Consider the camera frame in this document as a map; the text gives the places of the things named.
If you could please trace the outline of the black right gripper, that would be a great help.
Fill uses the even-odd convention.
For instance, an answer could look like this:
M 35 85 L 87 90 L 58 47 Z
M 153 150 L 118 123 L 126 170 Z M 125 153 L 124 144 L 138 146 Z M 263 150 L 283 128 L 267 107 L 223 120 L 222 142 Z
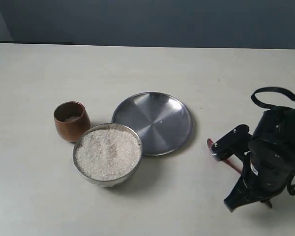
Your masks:
M 213 143 L 210 152 L 216 161 L 235 155 L 242 162 L 249 152 L 243 175 L 224 199 L 230 212 L 269 200 L 284 189 L 295 195 L 295 109 L 265 111 L 252 136 L 248 125 L 238 125 Z

